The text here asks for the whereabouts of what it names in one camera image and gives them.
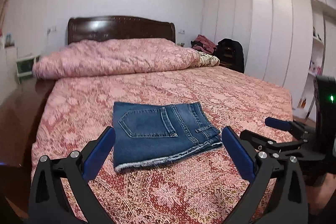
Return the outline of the person's hand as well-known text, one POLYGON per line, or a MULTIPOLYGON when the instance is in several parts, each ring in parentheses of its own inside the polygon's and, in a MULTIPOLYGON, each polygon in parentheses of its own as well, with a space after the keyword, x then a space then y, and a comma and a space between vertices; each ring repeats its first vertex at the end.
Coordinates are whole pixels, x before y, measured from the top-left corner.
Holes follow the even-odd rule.
POLYGON ((330 201, 336 187, 335 174, 327 173, 321 186, 306 186, 309 211, 313 215, 320 213, 330 201))

